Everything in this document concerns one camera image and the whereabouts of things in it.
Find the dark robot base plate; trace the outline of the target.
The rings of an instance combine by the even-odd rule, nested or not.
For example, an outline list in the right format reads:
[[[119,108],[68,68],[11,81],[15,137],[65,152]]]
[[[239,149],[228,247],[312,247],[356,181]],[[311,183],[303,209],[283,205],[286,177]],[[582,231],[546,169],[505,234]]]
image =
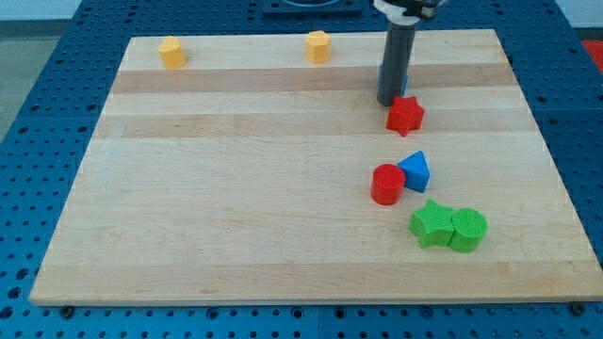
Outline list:
[[[264,17],[286,15],[360,14],[362,0],[261,0]]]

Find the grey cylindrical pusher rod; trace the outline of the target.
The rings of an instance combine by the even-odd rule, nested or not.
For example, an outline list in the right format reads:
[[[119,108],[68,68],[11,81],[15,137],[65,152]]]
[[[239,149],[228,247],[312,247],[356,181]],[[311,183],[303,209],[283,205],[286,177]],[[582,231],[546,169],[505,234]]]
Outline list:
[[[416,24],[389,24],[383,51],[383,78],[377,91],[377,101],[391,106],[399,92],[401,82],[408,72],[410,56],[416,34]]]

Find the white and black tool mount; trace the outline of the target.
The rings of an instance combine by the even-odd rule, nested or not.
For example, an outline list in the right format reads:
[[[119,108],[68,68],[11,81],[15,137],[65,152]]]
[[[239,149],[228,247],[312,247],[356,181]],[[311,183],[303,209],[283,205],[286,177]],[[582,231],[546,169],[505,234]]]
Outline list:
[[[417,24],[431,20],[447,0],[374,0],[373,7],[391,24]]]

